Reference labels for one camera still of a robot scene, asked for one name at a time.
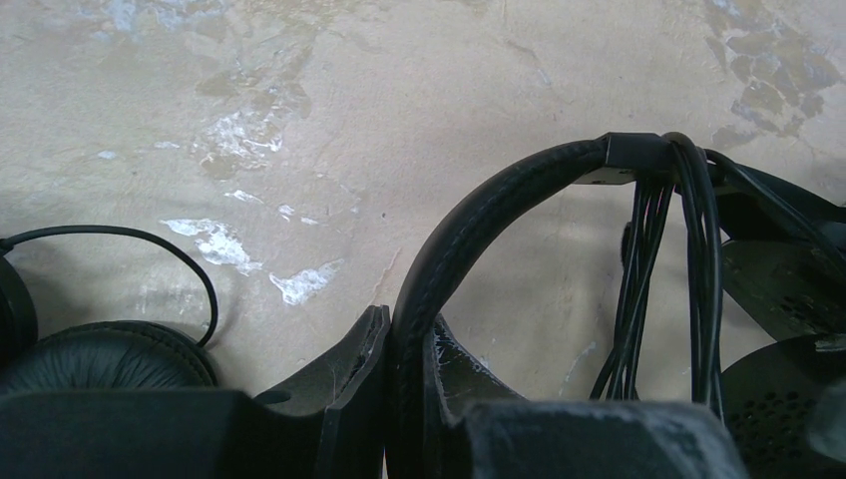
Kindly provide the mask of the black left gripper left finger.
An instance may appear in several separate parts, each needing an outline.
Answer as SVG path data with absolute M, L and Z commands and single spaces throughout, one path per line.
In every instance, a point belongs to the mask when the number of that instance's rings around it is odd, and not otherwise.
M 386 306 L 252 397 L 220 388 L 77 389 L 1 401 L 5 478 L 377 478 Z

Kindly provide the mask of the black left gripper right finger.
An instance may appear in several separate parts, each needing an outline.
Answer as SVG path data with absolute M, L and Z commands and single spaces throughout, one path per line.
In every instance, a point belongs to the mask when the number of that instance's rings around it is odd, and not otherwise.
M 437 318 L 423 349 L 427 478 L 745 478 L 727 430 L 681 402 L 531 401 Z

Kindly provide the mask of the black over-ear headphones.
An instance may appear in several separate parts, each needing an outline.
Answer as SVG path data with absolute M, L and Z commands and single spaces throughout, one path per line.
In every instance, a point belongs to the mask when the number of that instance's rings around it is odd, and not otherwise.
M 203 284 L 210 321 L 199 339 L 160 323 L 99 321 L 40 337 L 32 295 L 21 275 L 1 261 L 1 392 L 74 389 L 215 388 L 206 351 L 219 319 L 219 301 L 206 271 L 169 241 L 141 230 L 104 225 L 35 229 L 1 240 L 2 254 L 20 243 L 66 235 L 111 235 L 145 240 L 182 261 Z

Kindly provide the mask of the black headband headset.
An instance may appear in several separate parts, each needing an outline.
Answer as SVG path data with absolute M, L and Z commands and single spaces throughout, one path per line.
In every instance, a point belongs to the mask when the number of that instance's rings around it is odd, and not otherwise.
M 668 206 L 687 230 L 691 401 L 727 430 L 745 478 L 845 474 L 845 211 L 687 136 L 608 133 L 538 152 L 466 197 L 424 243 L 392 318 L 392 478 L 427 478 L 423 349 L 496 237 L 572 184 L 634 184 L 613 346 L 586 401 L 645 401 L 635 381 Z

